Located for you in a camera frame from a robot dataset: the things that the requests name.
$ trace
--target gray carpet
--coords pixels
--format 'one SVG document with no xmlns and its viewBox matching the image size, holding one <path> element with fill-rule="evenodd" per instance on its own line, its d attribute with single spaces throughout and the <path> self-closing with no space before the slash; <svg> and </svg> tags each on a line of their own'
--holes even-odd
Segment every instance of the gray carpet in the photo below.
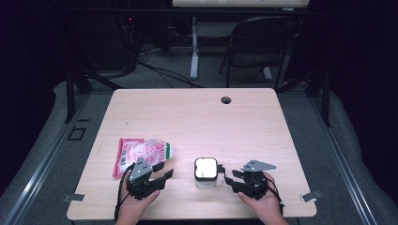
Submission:
<svg viewBox="0 0 398 225">
<path fill-rule="evenodd" d="M 167 68 L 189 77 L 190 53 L 176 55 L 154 51 L 148 55 L 147 63 L 154 67 Z M 212 49 L 203 49 L 199 63 L 199 78 L 194 81 L 205 87 L 224 87 L 225 75 L 218 69 L 222 55 Z M 257 79 L 257 71 L 251 73 Z M 138 66 L 128 76 L 112 79 L 113 82 L 127 88 L 189 88 L 188 85 L 165 78 L 167 84 L 157 73 L 148 68 Z M 70 224 L 66 217 L 69 207 L 62 202 L 64 194 L 71 194 L 75 189 L 83 171 L 85 161 L 100 127 L 112 91 L 103 84 L 91 81 L 94 92 L 78 115 L 76 128 L 85 128 L 80 141 L 68 141 L 64 137 L 61 152 L 42 184 L 35 200 L 23 218 L 23 224 Z M 268 87 L 272 83 L 236 84 L 232 87 Z M 353 203 L 342 176 L 331 154 L 331 145 L 316 119 L 309 99 L 303 94 L 305 84 L 286 94 L 278 95 L 298 150 L 303 170 L 308 179 L 310 189 L 319 189 L 323 197 L 316 202 L 317 214 L 314 217 L 300 218 L 299 224 L 362 224 L 360 215 Z M 55 88 L 56 104 L 49 121 L 42 130 L 37 143 L 33 147 L 23 167 L 13 180 L 8 190 L 0 199 L 1 223 L 6 221 L 9 212 L 23 193 L 41 159 L 53 147 L 57 134 L 64 126 L 66 118 L 65 84 Z M 370 208 L 375 214 L 378 224 L 398 224 L 398 210 L 393 202 L 372 181 L 372 177 L 360 161 L 360 148 L 349 120 L 339 99 L 332 95 L 330 104 L 331 129 L 344 150 L 353 174 L 363 190 Z M 298 224 L 295 218 L 288 219 L 290 224 Z M 142 221 L 141 224 L 159 224 L 159 221 Z M 206 220 L 206 221 L 163 221 L 162 224 L 261 224 L 258 220 Z M 113 224 L 112 221 L 86 221 L 76 224 Z"/>
</svg>

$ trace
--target black chair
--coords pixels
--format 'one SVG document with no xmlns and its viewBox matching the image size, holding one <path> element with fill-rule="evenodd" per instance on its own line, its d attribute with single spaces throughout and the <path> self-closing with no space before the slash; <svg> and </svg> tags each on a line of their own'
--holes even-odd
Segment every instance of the black chair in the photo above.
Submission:
<svg viewBox="0 0 398 225">
<path fill-rule="evenodd" d="M 251 17 L 234 28 L 219 73 L 227 65 L 226 87 L 231 67 L 278 67 L 274 89 L 278 87 L 287 42 L 299 32 L 300 22 L 294 17 Z"/>
</svg>

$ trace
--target person's right hand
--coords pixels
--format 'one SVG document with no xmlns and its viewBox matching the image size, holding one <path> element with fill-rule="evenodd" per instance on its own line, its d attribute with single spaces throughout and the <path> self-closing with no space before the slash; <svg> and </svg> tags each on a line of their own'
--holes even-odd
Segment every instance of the person's right hand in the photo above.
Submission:
<svg viewBox="0 0 398 225">
<path fill-rule="evenodd" d="M 274 182 L 274 178 L 269 175 L 267 172 L 264 172 L 264 176 Z M 276 191 L 276 187 L 272 184 L 272 182 L 268 181 L 269 188 L 272 188 Z M 239 192 L 237 194 L 239 198 L 251 207 L 254 210 L 257 217 L 267 225 L 284 225 L 288 224 L 287 221 L 282 217 L 278 198 L 271 192 L 267 191 L 266 195 L 264 195 L 261 199 L 255 200 L 249 198 L 247 195 Z"/>
</svg>

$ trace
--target table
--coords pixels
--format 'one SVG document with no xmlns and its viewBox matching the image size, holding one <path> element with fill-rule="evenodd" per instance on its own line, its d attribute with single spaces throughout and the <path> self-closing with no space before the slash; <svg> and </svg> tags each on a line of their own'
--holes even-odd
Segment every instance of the table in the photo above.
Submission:
<svg viewBox="0 0 398 225">
<path fill-rule="evenodd" d="M 306 8 L 310 0 L 173 0 L 177 8 Z M 197 21 L 192 18 L 191 79 L 198 78 Z"/>
<path fill-rule="evenodd" d="M 221 99 L 228 97 L 229 104 Z M 311 217 L 313 202 L 277 96 L 267 88 L 120 89 L 114 92 L 76 194 L 68 210 L 71 220 L 113 219 L 119 180 L 112 177 L 120 138 L 160 138 L 170 143 L 173 157 L 156 178 L 170 169 L 159 198 L 143 219 L 255 218 L 219 175 L 217 186 L 198 189 L 193 164 L 197 158 L 216 158 L 234 180 L 251 159 L 277 167 L 276 179 L 285 217 Z"/>
</svg>

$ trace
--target snack package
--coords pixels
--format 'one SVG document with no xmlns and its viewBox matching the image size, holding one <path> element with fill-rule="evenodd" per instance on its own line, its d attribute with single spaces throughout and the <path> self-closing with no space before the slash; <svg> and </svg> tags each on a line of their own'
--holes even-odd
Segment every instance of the snack package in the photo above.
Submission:
<svg viewBox="0 0 398 225">
<path fill-rule="evenodd" d="M 161 139 L 120 139 L 113 178 L 119 179 L 123 172 L 138 158 L 143 158 L 149 165 L 155 166 L 173 155 L 168 142 Z"/>
</svg>

